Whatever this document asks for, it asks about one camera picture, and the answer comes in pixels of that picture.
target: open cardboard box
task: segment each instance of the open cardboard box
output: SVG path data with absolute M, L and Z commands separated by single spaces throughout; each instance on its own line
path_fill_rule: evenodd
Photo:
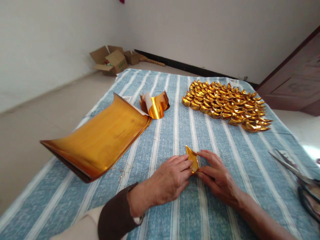
M 124 56 L 126 57 L 127 63 L 131 65 L 135 65 L 139 63 L 139 54 L 135 51 L 126 51 L 124 52 Z
M 116 76 L 128 67 L 123 49 L 115 46 L 108 46 L 110 54 L 106 46 L 103 46 L 90 53 L 96 65 L 93 69 L 101 70 L 104 75 Z M 104 61 L 108 60 L 112 66 L 107 66 Z

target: pile of gold ingots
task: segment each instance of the pile of gold ingots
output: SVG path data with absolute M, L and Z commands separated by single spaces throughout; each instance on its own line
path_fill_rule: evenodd
M 253 132 L 263 132 L 270 128 L 272 120 L 263 118 L 265 115 L 265 102 L 255 98 L 257 92 L 246 94 L 245 90 L 232 88 L 221 83 L 202 83 L 194 81 L 190 85 L 187 95 L 182 97 L 182 103 L 193 110 L 208 114 L 215 119 L 229 120 L 233 126 L 241 125 L 243 129 Z

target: gold foil paper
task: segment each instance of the gold foil paper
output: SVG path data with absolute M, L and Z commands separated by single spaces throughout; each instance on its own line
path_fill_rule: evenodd
M 192 160 L 192 165 L 191 165 L 191 169 L 192 169 L 192 174 L 194 174 L 196 171 L 198 171 L 199 169 L 199 164 L 198 164 L 198 159 L 197 159 L 197 154 L 192 151 L 187 145 L 186 145 L 186 151 L 187 154 L 189 154 L 189 160 Z
M 186 99 L 190 99 L 191 94 L 187 94 Z M 169 99 L 166 91 L 162 92 L 156 97 L 150 97 L 149 92 L 140 95 L 140 107 L 141 110 L 149 114 L 153 119 L 160 119 L 164 116 L 164 111 L 168 110 L 170 107 Z
M 256 97 L 257 92 L 239 91 L 228 83 L 193 81 L 182 103 L 193 110 L 208 114 L 214 119 L 228 120 L 233 126 L 242 125 L 249 132 L 267 131 L 272 120 L 262 118 L 265 115 L 265 102 Z
M 114 93 L 112 104 L 69 136 L 40 141 L 84 182 L 105 174 L 152 118 Z

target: bed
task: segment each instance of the bed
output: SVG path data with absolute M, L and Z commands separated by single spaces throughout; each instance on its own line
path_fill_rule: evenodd
M 142 182 L 172 155 L 208 149 L 217 153 L 238 186 L 298 239 L 319 239 L 318 226 L 301 206 L 297 184 L 268 153 L 285 151 L 308 176 L 319 168 L 297 139 L 267 106 L 271 129 L 248 133 L 227 121 L 212 119 L 181 103 L 192 81 L 230 83 L 254 92 L 246 82 L 127 69 L 82 119 L 78 127 L 113 101 L 113 92 L 139 106 L 139 94 L 156 96 L 166 90 L 170 109 L 153 120 L 121 159 L 98 180 L 85 184 L 56 158 L 52 158 L 28 184 L 0 219 L 0 239 L 49 239 L 74 224 L 89 209 L 105 204 L 118 191 Z M 201 159 L 199 164 L 206 165 Z M 243 219 L 216 199 L 197 177 L 171 203 L 150 209 L 140 227 L 127 239 L 255 239 Z

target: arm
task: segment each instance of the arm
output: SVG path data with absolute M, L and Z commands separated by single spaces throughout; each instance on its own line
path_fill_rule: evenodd
M 52 240 L 121 239 L 142 223 L 149 208 L 175 200 L 186 188 L 192 173 L 188 157 L 169 158 L 149 179 L 123 189 Z
M 199 169 L 197 175 L 212 193 L 234 208 L 248 223 L 259 239 L 295 239 L 273 220 L 248 194 L 240 190 L 221 159 L 208 150 L 197 153 L 211 164 Z

